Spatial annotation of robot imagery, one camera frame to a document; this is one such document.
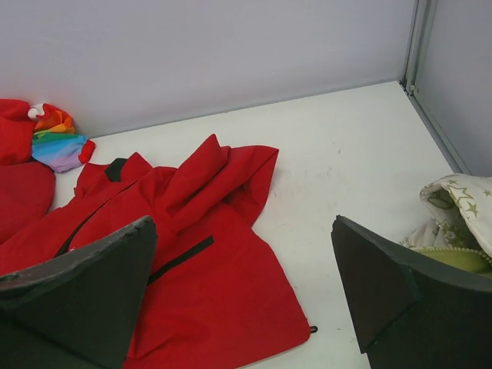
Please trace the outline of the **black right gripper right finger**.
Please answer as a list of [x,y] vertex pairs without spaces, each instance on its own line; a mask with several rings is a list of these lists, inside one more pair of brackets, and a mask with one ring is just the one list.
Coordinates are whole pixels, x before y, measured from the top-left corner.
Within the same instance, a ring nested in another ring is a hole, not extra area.
[[491,280],[337,216],[331,239],[372,368],[489,368]]

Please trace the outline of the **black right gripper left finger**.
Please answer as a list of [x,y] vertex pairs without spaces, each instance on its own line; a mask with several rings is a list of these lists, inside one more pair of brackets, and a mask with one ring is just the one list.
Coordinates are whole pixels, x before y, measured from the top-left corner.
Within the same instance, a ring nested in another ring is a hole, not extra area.
[[3,368],[120,368],[155,256],[148,217],[1,277]]

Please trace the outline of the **red zip jacket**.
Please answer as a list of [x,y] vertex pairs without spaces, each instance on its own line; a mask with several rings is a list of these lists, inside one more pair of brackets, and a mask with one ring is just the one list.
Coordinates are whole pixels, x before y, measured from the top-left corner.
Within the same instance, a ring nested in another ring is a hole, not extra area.
[[150,216],[157,247],[126,368],[236,368],[289,351],[311,328],[270,246],[253,231],[276,148],[208,137],[178,168],[139,154],[82,169],[70,202],[1,246],[8,274]]

